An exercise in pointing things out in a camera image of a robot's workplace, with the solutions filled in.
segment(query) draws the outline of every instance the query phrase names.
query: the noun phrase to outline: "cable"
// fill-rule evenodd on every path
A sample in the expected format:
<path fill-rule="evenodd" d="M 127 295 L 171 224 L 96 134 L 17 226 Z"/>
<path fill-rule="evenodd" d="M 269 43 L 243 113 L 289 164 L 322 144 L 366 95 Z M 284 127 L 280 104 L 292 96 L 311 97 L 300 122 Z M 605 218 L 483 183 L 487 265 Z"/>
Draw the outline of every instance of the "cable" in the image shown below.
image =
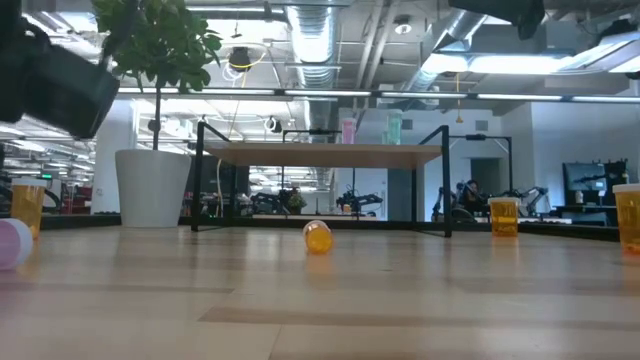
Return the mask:
<path fill-rule="evenodd" d="M 222 78 L 226 81 L 236 81 L 242 77 L 242 74 L 233 75 L 231 73 L 231 69 L 229 68 L 229 62 L 227 62 L 221 70 Z"/>
<path fill-rule="evenodd" d="M 246 69 L 246 68 L 250 68 L 254 65 L 258 65 L 262 62 L 262 59 L 264 59 L 265 55 L 267 55 L 267 52 L 263 52 L 262 56 L 260 56 L 260 59 L 258 59 L 256 62 L 253 62 L 251 64 L 248 65 L 236 65 L 236 64 L 232 64 L 230 60 L 227 60 L 227 63 L 231 66 L 233 66 L 234 68 L 238 68 L 238 69 Z"/>
<path fill-rule="evenodd" d="M 247 73 L 244 73 L 244 77 L 242 79 L 242 87 L 247 83 Z M 240 108 L 240 100 L 238 100 L 238 104 L 236 105 L 236 111 L 233 114 L 233 120 L 231 121 L 231 125 L 229 126 L 229 133 L 227 134 L 227 138 L 231 137 L 231 132 L 233 131 L 233 126 L 236 123 L 236 117 L 238 116 L 238 109 Z M 224 216 L 224 197 L 222 196 L 222 186 L 220 186 L 220 164 L 222 164 L 222 159 L 218 159 L 218 166 L 216 166 L 216 184 L 218 185 L 218 208 L 216 209 L 216 216 L 218 216 L 218 210 L 220 210 L 220 216 Z"/>

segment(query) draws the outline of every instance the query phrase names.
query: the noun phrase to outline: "black camera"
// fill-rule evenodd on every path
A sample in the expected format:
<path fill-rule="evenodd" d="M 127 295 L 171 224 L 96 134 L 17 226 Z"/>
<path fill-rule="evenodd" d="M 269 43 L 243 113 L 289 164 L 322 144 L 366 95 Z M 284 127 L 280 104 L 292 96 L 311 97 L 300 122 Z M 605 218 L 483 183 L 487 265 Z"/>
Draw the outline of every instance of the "black camera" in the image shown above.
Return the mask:
<path fill-rule="evenodd" d="M 28 114 L 76 138 L 92 138 L 120 82 L 60 46 L 21 16 L 19 0 L 0 1 L 0 121 Z"/>

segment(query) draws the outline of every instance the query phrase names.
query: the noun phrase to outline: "wooden tabletop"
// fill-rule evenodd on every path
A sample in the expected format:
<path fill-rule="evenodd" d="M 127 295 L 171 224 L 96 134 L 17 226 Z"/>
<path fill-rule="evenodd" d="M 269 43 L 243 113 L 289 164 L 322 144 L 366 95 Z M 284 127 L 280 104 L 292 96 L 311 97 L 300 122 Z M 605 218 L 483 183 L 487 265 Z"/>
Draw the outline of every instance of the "wooden tabletop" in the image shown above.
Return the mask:
<path fill-rule="evenodd" d="M 433 145 L 219 143 L 207 152 L 239 166 L 415 169 L 440 156 Z"/>
<path fill-rule="evenodd" d="M 332 231 L 43 231 L 0 272 L 0 359 L 640 359 L 620 244 Z"/>

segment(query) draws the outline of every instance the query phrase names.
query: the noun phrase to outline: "table frame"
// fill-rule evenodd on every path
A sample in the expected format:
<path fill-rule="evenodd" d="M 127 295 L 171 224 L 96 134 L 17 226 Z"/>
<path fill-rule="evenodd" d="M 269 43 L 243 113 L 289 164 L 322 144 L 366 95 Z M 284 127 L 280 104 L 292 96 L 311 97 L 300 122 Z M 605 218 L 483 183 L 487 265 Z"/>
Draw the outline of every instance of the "table frame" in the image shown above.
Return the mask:
<path fill-rule="evenodd" d="M 209 130 L 213 134 L 215 134 L 220 140 L 224 142 L 231 142 L 229 138 L 222 135 L 218 130 L 213 128 L 211 125 L 206 122 L 198 123 L 198 138 L 196 141 L 196 161 L 195 161 L 195 169 L 194 169 L 194 179 L 193 179 L 193 201 L 191 203 L 191 231 L 197 232 L 200 231 L 200 226 L 202 225 L 212 225 L 219 227 L 228 227 L 228 226 L 279 226 L 279 227 L 302 227 L 304 224 L 302 222 L 295 219 L 282 219 L 279 221 L 276 220 L 266 220 L 265 219 L 250 219 L 250 218 L 237 218 L 234 216 L 235 213 L 235 197 L 236 197 L 236 188 L 235 186 L 231 187 L 231 191 L 229 193 L 229 207 L 230 211 L 228 216 L 225 218 L 217 218 L 217 219 L 203 219 L 200 216 L 200 190 L 202 188 L 202 162 L 204 158 L 204 143 L 205 143 L 205 130 Z M 312 133 L 317 130 L 298 130 L 298 131 L 286 131 L 283 132 L 283 142 L 285 142 L 285 137 L 287 133 L 291 132 L 309 132 Z M 337 134 L 339 131 L 322 131 L 327 134 Z M 425 145 L 427 142 L 431 141 L 436 136 L 441 135 L 442 143 L 440 145 L 441 156 L 442 156 L 442 182 L 445 194 L 451 193 L 451 166 L 450 166 L 450 156 L 449 156 L 449 126 L 442 125 L 438 127 L 435 131 L 425 137 L 419 145 Z M 237 180 L 237 171 L 236 166 L 232 165 L 232 177 L 234 184 Z M 355 168 L 353 171 L 353 185 L 355 185 Z M 443 231 L 444 237 L 450 238 L 453 233 L 453 218 L 451 217 L 451 204 L 450 202 L 446 202 L 443 207 L 444 213 L 444 223 L 428 223 L 424 221 L 418 221 L 418 169 L 413 169 L 411 172 L 411 221 L 408 222 L 399 222 L 399 221 L 385 221 L 385 222 L 371 222 L 371 221 L 361 221 L 358 217 L 356 220 L 349 221 L 336 221 L 328 224 L 330 227 L 335 228 L 347 228 L 347 229 L 362 229 L 362 228 L 376 228 L 376 229 L 387 229 L 387 230 L 413 230 L 413 231 Z"/>

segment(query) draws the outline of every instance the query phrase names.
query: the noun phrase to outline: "ventilation duct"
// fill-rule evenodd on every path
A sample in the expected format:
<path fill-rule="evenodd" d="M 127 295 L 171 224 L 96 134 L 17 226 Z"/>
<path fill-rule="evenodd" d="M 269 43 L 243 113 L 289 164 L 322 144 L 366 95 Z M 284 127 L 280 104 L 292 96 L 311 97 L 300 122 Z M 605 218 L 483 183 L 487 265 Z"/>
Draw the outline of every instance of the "ventilation duct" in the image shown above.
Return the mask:
<path fill-rule="evenodd" d="M 434 24 L 427 32 L 423 41 L 423 53 L 427 58 L 436 50 L 453 47 L 459 51 L 469 50 L 473 34 L 482 26 L 487 15 L 470 11 L 454 9 L 443 22 Z M 436 80 L 440 72 L 424 65 L 413 75 L 403 87 L 403 91 L 424 92 Z"/>
<path fill-rule="evenodd" d="M 291 24 L 291 41 L 296 60 L 300 63 L 333 63 L 337 10 L 321 6 L 290 6 L 286 8 Z M 300 67 L 297 69 L 300 86 L 305 89 L 329 89 L 334 86 L 336 70 L 324 67 Z M 332 107 L 327 101 L 309 101 L 305 116 L 310 129 L 335 130 L 336 117 L 332 117 Z M 312 137 L 312 142 L 326 142 L 323 136 Z"/>

